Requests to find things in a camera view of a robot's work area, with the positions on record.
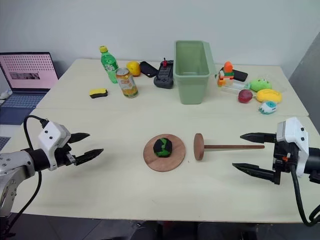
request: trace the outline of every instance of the green plastic basket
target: green plastic basket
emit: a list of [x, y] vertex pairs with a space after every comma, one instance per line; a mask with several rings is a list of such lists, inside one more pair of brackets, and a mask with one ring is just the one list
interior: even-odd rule
[[173, 78], [182, 104], [200, 104], [208, 79], [215, 74], [217, 70], [208, 42], [179, 40], [174, 43]]

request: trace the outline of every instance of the cable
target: cable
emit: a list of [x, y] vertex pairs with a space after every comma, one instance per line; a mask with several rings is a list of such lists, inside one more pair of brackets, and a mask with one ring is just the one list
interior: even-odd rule
[[293, 181], [293, 186], [294, 186], [294, 193], [295, 193], [295, 200], [296, 204], [298, 206], [299, 214], [300, 217], [303, 221], [303, 223], [308, 226], [312, 227], [317, 223], [320, 223], [320, 215], [318, 215], [316, 218], [315, 216], [320, 213], [320, 205], [317, 206], [312, 213], [309, 216], [310, 222], [308, 222], [305, 211], [304, 211], [304, 206], [302, 204], [302, 199], [301, 199], [301, 194], [300, 194], [300, 187], [299, 187], [299, 181], [296, 173], [296, 166], [295, 165], [290, 165], [290, 171], [291, 171], [291, 176], [292, 176], [292, 181]]
[[[24, 118], [24, 121], [23, 121], [23, 130], [24, 130], [24, 134], [25, 134], [25, 138], [28, 142], [28, 145], [29, 145], [29, 148], [31, 150], [34, 150], [33, 146], [32, 146], [32, 143], [31, 143], [31, 140], [30, 140], [30, 136], [29, 136], [29, 133], [28, 133], [28, 129], [27, 129], [27, 120], [29, 118], [34, 118], [34, 119], [37, 119], [40, 121], [42, 127], [44, 128], [47, 123], [49, 122], [48, 120], [46, 119], [43, 119], [43, 118], [40, 118], [38, 116], [35, 116], [35, 115], [28, 115]], [[18, 212], [17, 215], [15, 215], [15, 217], [13, 218], [13, 220], [10, 222], [8, 228], [6, 229], [4, 235], [7, 236], [11, 230], [11, 228], [14, 226], [14, 224], [16, 223], [16, 221], [19, 219], [19, 217], [22, 215], [22, 213], [26, 210], [26, 208], [32, 203], [32, 201], [35, 199], [35, 197], [37, 196], [39, 190], [40, 190], [40, 187], [41, 187], [41, 183], [42, 183], [42, 173], [41, 171], [38, 171], [38, 184], [36, 186], [36, 189], [33, 193], [33, 195], [31, 196], [30, 200], [24, 205], [24, 207]]]

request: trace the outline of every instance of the plastic bottle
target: plastic bottle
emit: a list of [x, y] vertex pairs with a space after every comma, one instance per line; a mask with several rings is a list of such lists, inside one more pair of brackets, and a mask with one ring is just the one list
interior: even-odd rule
[[106, 46], [100, 46], [101, 63], [105, 71], [108, 73], [109, 79], [114, 84], [118, 83], [116, 78], [116, 70], [118, 69], [117, 60], [108, 52]]

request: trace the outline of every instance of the soda can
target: soda can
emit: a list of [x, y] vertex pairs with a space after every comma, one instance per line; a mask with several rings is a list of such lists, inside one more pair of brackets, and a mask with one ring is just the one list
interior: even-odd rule
[[123, 95], [125, 95], [129, 99], [133, 99], [138, 95], [138, 88], [128, 68], [118, 68], [115, 71], [115, 76], [123, 92]]

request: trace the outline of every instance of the laptop screen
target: laptop screen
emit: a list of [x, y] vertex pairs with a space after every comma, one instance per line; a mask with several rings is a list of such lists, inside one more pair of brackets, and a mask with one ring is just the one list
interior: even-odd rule
[[0, 66], [12, 90], [51, 89], [58, 81], [49, 52], [0, 53]]

